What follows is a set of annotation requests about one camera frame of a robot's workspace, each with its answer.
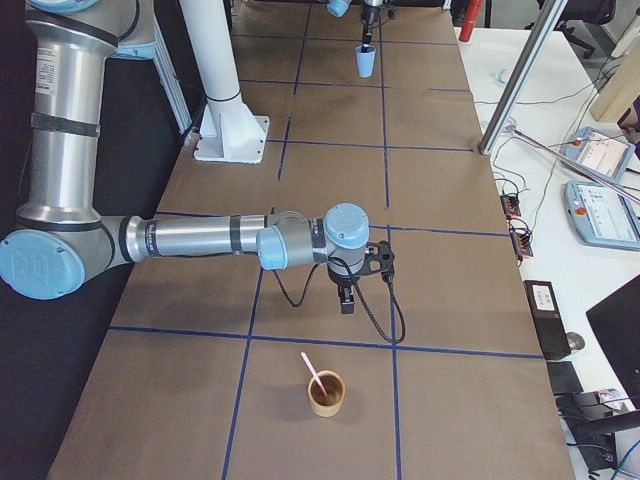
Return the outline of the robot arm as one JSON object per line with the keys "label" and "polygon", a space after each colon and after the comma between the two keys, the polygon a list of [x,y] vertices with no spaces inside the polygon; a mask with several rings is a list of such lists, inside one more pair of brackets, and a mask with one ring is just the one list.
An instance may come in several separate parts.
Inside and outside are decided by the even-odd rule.
{"label": "robot arm", "polygon": [[372,257],[368,217],[354,204],[313,219],[282,212],[145,220],[94,209],[105,63],[153,56],[152,2],[30,1],[25,22],[38,46],[30,194],[1,243],[1,276],[14,291],[50,300],[147,258],[254,254],[266,270],[325,265],[342,311],[353,311]]}
{"label": "robot arm", "polygon": [[[342,17],[349,9],[349,0],[330,0],[327,3],[327,11],[336,18]],[[379,21],[380,13],[384,5],[383,0],[362,0],[360,20],[362,24],[361,51],[368,53],[373,49],[372,38],[374,25]]]}

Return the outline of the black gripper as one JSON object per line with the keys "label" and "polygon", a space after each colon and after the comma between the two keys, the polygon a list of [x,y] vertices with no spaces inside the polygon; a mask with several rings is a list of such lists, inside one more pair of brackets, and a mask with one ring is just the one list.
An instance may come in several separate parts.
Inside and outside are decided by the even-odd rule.
{"label": "black gripper", "polygon": [[340,299],[340,309],[343,315],[353,314],[355,310],[354,285],[347,273],[341,274],[334,269],[333,264],[327,265],[330,280],[336,285]]}
{"label": "black gripper", "polygon": [[362,1],[362,24],[364,30],[364,49],[371,48],[372,32],[376,22],[379,20],[383,7],[383,0],[363,0]]}

